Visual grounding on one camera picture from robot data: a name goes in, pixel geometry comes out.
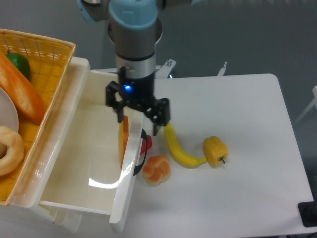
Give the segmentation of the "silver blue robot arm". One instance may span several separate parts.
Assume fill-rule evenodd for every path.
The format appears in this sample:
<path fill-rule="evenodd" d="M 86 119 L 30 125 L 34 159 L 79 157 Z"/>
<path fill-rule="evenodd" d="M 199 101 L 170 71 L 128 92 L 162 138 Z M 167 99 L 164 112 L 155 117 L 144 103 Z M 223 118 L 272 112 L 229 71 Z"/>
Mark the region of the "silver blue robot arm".
<path fill-rule="evenodd" d="M 170 121 L 169 100 L 154 96 L 156 44 L 162 35 L 159 11 L 195 0 L 79 0 L 87 22 L 108 20 L 108 36 L 114 44 L 118 81 L 106 87 L 106 105 L 118 122 L 123 109 L 142 112 L 153 123 L 153 134 Z"/>

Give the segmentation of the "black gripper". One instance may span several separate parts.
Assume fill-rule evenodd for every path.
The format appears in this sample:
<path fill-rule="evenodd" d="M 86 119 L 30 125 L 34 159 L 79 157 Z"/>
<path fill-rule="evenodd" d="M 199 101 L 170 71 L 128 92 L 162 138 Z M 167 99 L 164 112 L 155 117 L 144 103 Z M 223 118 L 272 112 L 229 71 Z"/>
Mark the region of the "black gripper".
<path fill-rule="evenodd" d="M 142 112 L 153 123 L 153 136 L 159 132 L 160 126 L 170 121 L 169 99 L 154 97 L 155 74 L 134 79 L 128 76 L 128 68 L 122 66 L 118 70 L 118 82 L 111 81 L 106 86 L 106 106 L 113 108 L 118 123 L 124 119 L 124 107 Z"/>

